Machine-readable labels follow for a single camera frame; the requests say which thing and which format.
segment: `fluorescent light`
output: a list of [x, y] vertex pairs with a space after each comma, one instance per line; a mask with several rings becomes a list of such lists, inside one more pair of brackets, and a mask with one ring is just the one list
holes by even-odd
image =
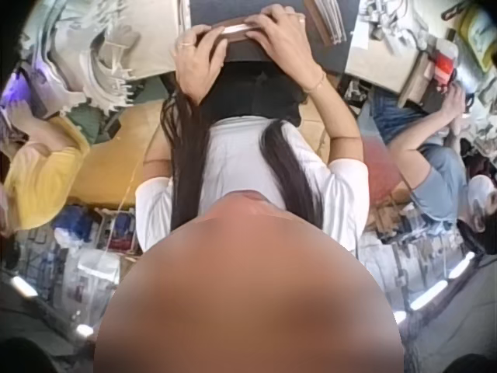
[[78, 327], [76, 328], [76, 333], [82, 336], [83, 338], [88, 338], [93, 334], [93, 328], [85, 324], [79, 324]]
[[448, 283], [445, 280], [437, 282], [433, 285], [425, 294], [417, 298], [413, 303], [411, 303], [411, 308], [417, 311], [422, 309], [425, 305], [430, 303], [443, 289], [447, 287]]
[[11, 279], [10, 283], [24, 298], [34, 298], [38, 296], [38, 292], [22, 277], [15, 276]]
[[394, 317], [398, 325], [405, 320], [405, 318], [407, 317], [407, 313], [405, 311], [397, 311], [394, 312]]
[[467, 258], [464, 259], [449, 273], [449, 278], [451, 280], [458, 278], [466, 270], [467, 266], [469, 266], [469, 263], [470, 262]]

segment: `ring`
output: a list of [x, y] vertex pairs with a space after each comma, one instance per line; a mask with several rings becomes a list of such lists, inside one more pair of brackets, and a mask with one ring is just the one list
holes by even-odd
[[193, 47], [195, 45], [195, 43], [187, 43], [185, 41], [180, 41], [178, 43], [178, 48], [183, 48], [183, 47]]
[[299, 13], [287, 13], [289, 16], [296, 16], [298, 18], [298, 22], [305, 23], [305, 16]]

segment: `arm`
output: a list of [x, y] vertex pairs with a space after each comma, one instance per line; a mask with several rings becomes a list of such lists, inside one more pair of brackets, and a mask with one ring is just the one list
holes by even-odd
[[461, 134], [455, 134], [454, 132], [450, 131], [449, 135], [445, 138], [445, 141], [443, 142], [443, 146], [451, 148], [457, 154], [460, 155], [461, 154]]
[[164, 131], [158, 126], [148, 146], [143, 161], [143, 181], [158, 177], [171, 177], [171, 150]]
[[66, 148], [78, 148], [78, 144], [58, 126], [37, 119], [26, 101], [10, 103], [7, 114], [12, 125], [30, 137], [38, 147], [49, 152], [61, 152]]
[[329, 161], [344, 158], [363, 161], [363, 142], [357, 123], [312, 57], [305, 16], [290, 6], [272, 5], [245, 21], [261, 29], [248, 32], [247, 37], [257, 41], [310, 94], [332, 141]]
[[464, 91], [461, 87], [452, 86], [439, 112], [414, 123], [389, 144], [388, 149], [411, 189], [419, 187], [431, 170], [429, 162], [418, 151], [419, 147], [431, 135], [462, 115], [464, 110]]
[[[223, 27], [212, 30], [210, 26], [197, 25], [187, 30], [176, 43], [173, 54], [176, 79], [182, 92], [197, 105], [209, 93], [221, 72], [228, 41], [221, 41], [215, 48], [214, 44], [223, 30]], [[200, 35], [203, 35], [203, 38], [198, 43]], [[143, 174], [144, 181], [172, 177], [171, 148], [161, 126], [155, 131], [148, 146]]]
[[310, 96], [331, 140], [328, 162], [336, 159], [356, 159], [363, 162], [363, 140], [356, 120], [328, 79], [311, 92]]

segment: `blue jeans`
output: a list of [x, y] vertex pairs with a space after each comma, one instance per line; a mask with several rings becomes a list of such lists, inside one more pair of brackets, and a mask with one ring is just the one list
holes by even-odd
[[399, 108], [398, 96], [384, 89], [375, 88], [370, 101], [371, 116], [386, 145], [409, 128], [410, 124], [426, 116], [420, 109], [412, 106]]

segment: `person in yellow shirt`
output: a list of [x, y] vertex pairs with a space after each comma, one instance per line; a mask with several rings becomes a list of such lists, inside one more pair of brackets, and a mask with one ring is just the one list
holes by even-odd
[[40, 227], [59, 213], [89, 152], [69, 120], [39, 120], [24, 101], [11, 103], [7, 115], [29, 140], [14, 154], [0, 183], [0, 233], [5, 237]]

